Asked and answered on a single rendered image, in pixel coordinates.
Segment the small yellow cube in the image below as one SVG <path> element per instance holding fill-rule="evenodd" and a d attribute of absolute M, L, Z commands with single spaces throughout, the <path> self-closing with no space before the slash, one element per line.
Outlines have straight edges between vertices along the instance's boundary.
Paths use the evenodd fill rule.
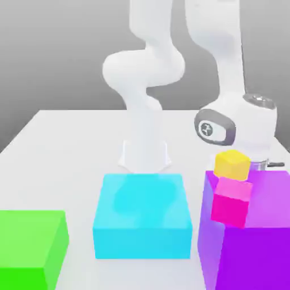
<path fill-rule="evenodd" d="M 214 175 L 245 181 L 248 179 L 250 165 L 250 159 L 237 150 L 219 152 L 215 157 Z"/>

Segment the small pink cube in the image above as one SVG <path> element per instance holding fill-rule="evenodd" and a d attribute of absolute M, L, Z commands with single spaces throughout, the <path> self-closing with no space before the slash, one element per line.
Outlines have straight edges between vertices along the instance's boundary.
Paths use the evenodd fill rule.
<path fill-rule="evenodd" d="M 220 177 L 212 202 L 211 220 L 244 228 L 253 184 Z"/>

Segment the large cyan box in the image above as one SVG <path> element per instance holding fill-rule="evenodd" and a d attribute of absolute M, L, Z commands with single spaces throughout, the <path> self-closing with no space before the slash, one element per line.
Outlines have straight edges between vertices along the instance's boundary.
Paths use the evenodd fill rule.
<path fill-rule="evenodd" d="M 105 174 L 93 222 L 97 259 L 189 259 L 193 225 L 180 174 Z"/>

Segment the large green box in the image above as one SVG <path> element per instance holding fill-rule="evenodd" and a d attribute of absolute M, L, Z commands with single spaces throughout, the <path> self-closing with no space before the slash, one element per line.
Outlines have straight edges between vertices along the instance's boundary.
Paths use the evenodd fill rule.
<path fill-rule="evenodd" d="M 0 290 L 56 290 L 69 245 L 62 210 L 0 210 Z"/>

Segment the large purple box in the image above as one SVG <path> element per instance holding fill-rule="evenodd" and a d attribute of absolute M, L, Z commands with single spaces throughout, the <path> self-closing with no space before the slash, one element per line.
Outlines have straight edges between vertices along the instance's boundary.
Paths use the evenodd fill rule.
<path fill-rule="evenodd" d="M 290 174 L 251 171 L 244 228 L 211 219 L 218 178 L 205 173 L 198 254 L 206 290 L 290 290 Z"/>

